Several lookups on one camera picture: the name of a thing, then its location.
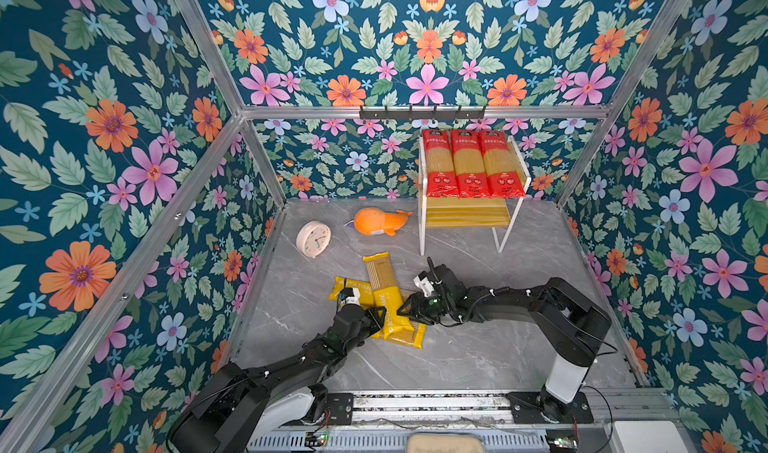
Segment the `yellow pastatime bag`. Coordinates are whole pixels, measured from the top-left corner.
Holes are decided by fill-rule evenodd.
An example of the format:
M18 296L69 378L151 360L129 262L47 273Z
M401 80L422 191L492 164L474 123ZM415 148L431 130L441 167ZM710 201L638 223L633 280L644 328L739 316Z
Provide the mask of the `yellow pastatime bag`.
M403 298L389 253L366 256L363 261L368 272L375 305L386 310L384 326L380 331L382 338L396 342L410 340L415 329L406 317L397 314L398 309L403 305Z
M426 334L426 326L416 323L413 328L413 331L397 331L392 333L388 338L384 338L383 333L378 332L373 335L373 338L399 346L422 349L424 337Z
M337 276L329 300L339 301L341 298L341 301L344 301L348 297L355 298L364 308L376 306L376 300L369 283Z

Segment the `yellow Pastatime bag top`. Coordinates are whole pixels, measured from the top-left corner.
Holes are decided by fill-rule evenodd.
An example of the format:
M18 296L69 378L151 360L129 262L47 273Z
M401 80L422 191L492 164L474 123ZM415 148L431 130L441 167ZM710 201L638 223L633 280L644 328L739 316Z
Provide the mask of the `yellow Pastatime bag top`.
M397 314L398 309L403 305L403 298L389 253L366 256L363 261L368 272L375 305L386 310L384 326L380 331L382 338L396 342L410 340L415 329L406 317Z

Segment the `red spaghetti bag front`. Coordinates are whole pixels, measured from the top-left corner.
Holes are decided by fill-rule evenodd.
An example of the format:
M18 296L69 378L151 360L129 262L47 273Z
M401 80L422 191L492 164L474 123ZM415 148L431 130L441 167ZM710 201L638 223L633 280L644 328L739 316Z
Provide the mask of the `red spaghetti bag front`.
M422 132L428 197L458 197L458 183L448 131Z

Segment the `red spaghetti bag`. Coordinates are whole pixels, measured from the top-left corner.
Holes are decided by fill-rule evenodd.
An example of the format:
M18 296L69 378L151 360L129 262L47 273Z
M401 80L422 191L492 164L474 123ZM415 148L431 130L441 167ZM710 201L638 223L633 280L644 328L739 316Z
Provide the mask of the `red spaghetti bag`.
M482 131L479 143L491 196L523 197L523 177L505 134L498 131Z
M448 131L422 132L428 197L458 197L458 183Z

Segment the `red spaghetti bag under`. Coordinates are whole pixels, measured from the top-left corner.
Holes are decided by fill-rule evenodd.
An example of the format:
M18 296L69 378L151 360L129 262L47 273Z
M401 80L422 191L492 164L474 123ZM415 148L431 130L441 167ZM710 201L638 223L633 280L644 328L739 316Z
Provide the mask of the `red spaghetti bag under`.
M451 146L459 195L463 198L489 198L487 174L479 133L452 130Z

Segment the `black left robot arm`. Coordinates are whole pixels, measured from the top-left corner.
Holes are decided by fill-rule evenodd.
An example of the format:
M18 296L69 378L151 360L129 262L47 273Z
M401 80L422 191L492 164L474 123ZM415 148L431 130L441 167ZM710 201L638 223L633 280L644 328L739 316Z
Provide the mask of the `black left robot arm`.
M178 452L243 452L269 404L334 375L348 353L381 331L384 307L346 304L331 326L293 356L262 367L220 367L175 420L168 441Z

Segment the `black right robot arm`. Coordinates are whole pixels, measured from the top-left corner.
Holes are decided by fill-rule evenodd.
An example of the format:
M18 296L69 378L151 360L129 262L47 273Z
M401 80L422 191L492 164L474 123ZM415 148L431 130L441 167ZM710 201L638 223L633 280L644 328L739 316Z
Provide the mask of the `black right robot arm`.
M446 265L431 264L414 283L418 291L397 310L411 321L435 325L448 317L454 327L490 321L535 324L556 352L541 394L547 406L565 408L574 402L611 328L602 308L559 277L522 289L468 287Z

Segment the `white wooden two-tier shelf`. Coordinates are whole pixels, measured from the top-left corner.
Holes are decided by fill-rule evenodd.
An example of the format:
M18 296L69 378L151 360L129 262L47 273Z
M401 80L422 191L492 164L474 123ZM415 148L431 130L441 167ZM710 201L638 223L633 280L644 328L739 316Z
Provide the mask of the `white wooden two-tier shelf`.
M429 197L427 195L427 159L424 139L419 139L418 171L418 233L419 252L425 255L428 229L489 228L498 253L510 237L532 179L523 155L515 140L505 140L514 158L514 170L522 181L522 193L512 198Z

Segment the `round pink alarm clock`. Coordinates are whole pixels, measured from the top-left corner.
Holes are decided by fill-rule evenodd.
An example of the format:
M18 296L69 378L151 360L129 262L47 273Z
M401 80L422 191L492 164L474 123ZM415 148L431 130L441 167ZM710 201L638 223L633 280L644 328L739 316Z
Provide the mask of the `round pink alarm clock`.
M298 232L295 246L300 253L308 258L316 258L330 244L331 228L317 220L306 223Z

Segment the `orange plush whale toy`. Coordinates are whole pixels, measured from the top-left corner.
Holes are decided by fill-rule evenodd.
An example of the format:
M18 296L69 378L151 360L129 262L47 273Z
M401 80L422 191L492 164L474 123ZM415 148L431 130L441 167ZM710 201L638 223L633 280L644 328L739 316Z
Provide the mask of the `orange plush whale toy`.
M384 211L376 207L360 209L347 226L354 228L364 236L387 235L394 237L408 222L412 215L410 211Z

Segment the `beige padded object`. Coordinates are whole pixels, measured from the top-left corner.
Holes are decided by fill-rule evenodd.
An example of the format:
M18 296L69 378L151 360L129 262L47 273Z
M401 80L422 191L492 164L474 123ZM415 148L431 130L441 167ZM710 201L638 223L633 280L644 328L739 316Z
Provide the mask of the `beige padded object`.
M463 434L417 433L406 443L406 453L485 453L483 443Z

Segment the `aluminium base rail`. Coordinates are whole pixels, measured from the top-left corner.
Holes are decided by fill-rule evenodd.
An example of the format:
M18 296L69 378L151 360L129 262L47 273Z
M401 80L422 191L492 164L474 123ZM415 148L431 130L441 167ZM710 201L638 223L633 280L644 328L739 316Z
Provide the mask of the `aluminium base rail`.
M312 393L304 388L270 405L261 435L282 427L390 424L405 427L449 423L503 425L608 424L679 419L661 390L584 387L568 407L546 404L533 390L359 390Z

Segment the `black hook rail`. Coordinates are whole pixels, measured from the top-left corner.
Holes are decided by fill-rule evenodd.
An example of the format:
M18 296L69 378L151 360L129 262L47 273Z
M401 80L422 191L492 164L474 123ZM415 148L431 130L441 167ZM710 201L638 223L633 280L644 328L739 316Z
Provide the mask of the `black hook rail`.
M360 107L358 115L360 119L372 120L437 120L443 122L454 122L458 120L482 119L485 117L485 107L465 107L465 106L377 106Z

